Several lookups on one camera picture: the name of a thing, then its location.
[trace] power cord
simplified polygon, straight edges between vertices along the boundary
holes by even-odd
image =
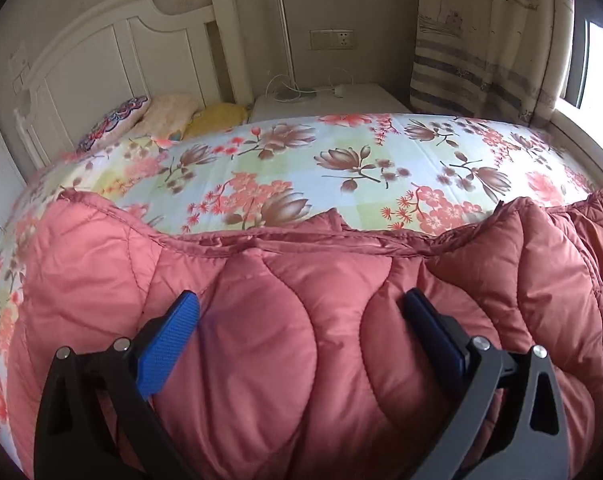
[[[304,96],[304,94],[314,94],[314,93],[318,93],[318,92],[333,92],[336,97],[342,97],[341,95],[338,95],[338,93],[339,93],[338,89],[343,88],[344,85],[343,84],[333,85],[333,82],[332,82],[331,74],[335,70],[340,70],[341,72],[345,72],[346,74],[348,74],[350,76],[351,86],[355,84],[355,78],[353,77],[353,75],[350,72],[348,72],[348,70],[346,70],[345,68],[341,68],[340,66],[335,66],[328,73],[328,87],[327,88],[303,90],[300,88],[294,88],[293,86],[290,86],[282,81],[282,86],[284,86],[285,88],[288,88],[289,90],[292,90],[293,92],[296,92],[297,95],[291,99],[281,99],[281,98],[277,98],[277,97],[273,97],[273,99],[275,101],[277,101],[278,103],[295,103],[295,102],[301,100],[301,98]],[[276,76],[272,77],[271,80],[266,85],[266,91],[264,92],[264,97],[268,98],[268,91],[270,90],[270,86],[277,78],[280,78],[280,77],[287,78],[289,81],[291,80],[291,78],[288,74],[277,74]]]

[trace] white nightstand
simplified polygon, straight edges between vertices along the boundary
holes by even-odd
[[[279,103],[273,95],[259,96],[250,122],[322,115],[409,114],[410,110],[377,84],[344,85],[343,97],[331,91],[317,92],[310,100]]]

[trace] curtain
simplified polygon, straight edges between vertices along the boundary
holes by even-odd
[[[416,112],[543,124],[563,90],[574,0],[419,0]]]

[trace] pink quilted comforter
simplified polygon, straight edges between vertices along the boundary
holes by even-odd
[[[205,478],[391,479],[418,459],[449,403],[397,308],[413,286],[470,334],[549,349],[573,473],[603,437],[603,191],[550,210],[520,198],[437,238],[353,231],[335,210],[170,237],[66,191],[27,266],[7,401],[31,476],[55,349],[134,336],[183,289],[202,318],[154,405]]]

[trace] embroidered pillow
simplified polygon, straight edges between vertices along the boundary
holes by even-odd
[[[77,146],[78,152],[99,150],[106,144],[126,134],[146,113],[150,99],[145,95],[133,97],[123,102],[115,110],[107,113],[99,123],[95,124]]]

